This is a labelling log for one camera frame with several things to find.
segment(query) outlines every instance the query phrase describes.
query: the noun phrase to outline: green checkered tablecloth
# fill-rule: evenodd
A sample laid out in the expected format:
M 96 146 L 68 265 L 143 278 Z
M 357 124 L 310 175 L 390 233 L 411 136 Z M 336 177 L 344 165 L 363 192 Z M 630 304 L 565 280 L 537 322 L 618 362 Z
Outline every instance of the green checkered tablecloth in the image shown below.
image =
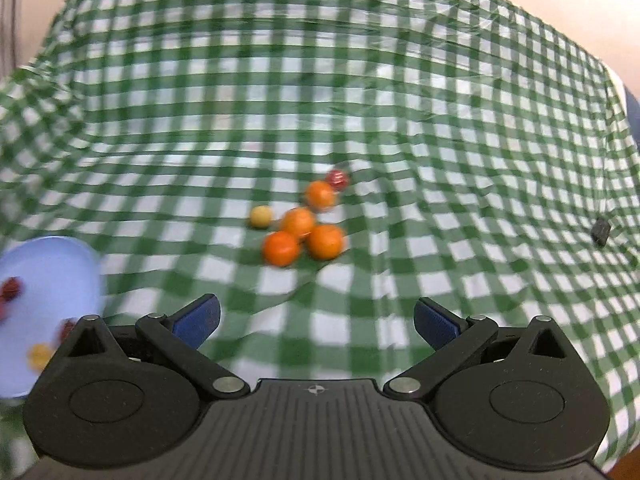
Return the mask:
M 84 240 L 114 322 L 213 292 L 202 351 L 250 383 L 383 381 L 430 352 L 419 296 L 546 314 L 610 400 L 598 464 L 640 440 L 640 158 L 603 65 L 508 2 L 68 0 L 0 92 L 0 146 L 2 248 Z M 338 163 L 348 250 L 265 266 L 250 208 Z M 24 469 L 19 407 L 0 436 Z

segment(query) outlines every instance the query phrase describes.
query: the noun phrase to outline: metal screw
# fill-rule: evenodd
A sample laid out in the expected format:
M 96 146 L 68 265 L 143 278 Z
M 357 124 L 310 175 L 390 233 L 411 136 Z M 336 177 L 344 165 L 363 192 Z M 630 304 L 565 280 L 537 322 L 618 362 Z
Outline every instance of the metal screw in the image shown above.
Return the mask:
M 398 394 L 412 394 L 420 389 L 420 381 L 412 377 L 396 377 L 389 382 L 389 387 Z
M 244 381 L 237 377 L 219 377 L 213 381 L 213 387 L 223 394 L 234 394 L 244 388 Z

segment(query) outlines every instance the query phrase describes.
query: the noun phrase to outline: blue plastic plate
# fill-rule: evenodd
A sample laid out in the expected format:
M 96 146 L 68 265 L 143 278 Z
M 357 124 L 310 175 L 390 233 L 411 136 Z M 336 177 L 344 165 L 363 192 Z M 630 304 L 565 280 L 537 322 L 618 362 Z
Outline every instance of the blue plastic plate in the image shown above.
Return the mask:
M 23 290 L 0 322 L 0 398 L 24 397 L 38 374 L 27 354 L 36 343 L 58 345 L 65 319 L 102 313 L 102 277 L 95 252 L 60 236 L 34 238 L 0 258 L 0 283 L 17 276 Z

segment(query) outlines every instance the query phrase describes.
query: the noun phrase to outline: cherry tomato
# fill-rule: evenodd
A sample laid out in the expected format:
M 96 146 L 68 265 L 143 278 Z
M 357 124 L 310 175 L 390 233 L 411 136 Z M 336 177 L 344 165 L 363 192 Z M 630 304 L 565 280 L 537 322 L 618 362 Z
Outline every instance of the cherry tomato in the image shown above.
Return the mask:
M 0 295 L 2 295 L 5 301 L 11 301 L 13 298 L 19 296 L 21 291 L 22 283 L 18 278 L 12 276 L 2 284 Z
M 342 191 L 349 185 L 349 177 L 343 170 L 331 170 L 325 180 L 336 191 Z
M 60 332 L 58 332 L 58 344 L 62 344 L 62 342 L 66 339 L 66 336 L 74 329 L 76 326 L 76 322 L 73 319 L 65 319 L 64 324 L 60 327 Z

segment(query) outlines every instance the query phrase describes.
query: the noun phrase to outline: orange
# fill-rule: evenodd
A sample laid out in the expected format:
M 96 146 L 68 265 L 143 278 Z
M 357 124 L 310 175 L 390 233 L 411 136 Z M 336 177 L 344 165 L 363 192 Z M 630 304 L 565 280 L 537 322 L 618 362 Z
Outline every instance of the orange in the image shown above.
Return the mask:
M 335 191 L 324 180 L 309 184 L 305 192 L 306 203 L 316 211 L 326 211 L 335 205 Z
M 264 237 L 262 244 L 262 257 L 277 267 L 286 267 L 292 264 L 300 254 L 298 239 L 284 231 L 276 231 Z
M 333 260 L 344 249 L 344 232 L 335 225 L 319 225 L 311 229 L 306 248 L 316 260 Z
M 306 207 L 297 207 L 287 211 L 280 222 L 280 229 L 296 238 L 306 238 L 316 225 L 314 214 Z

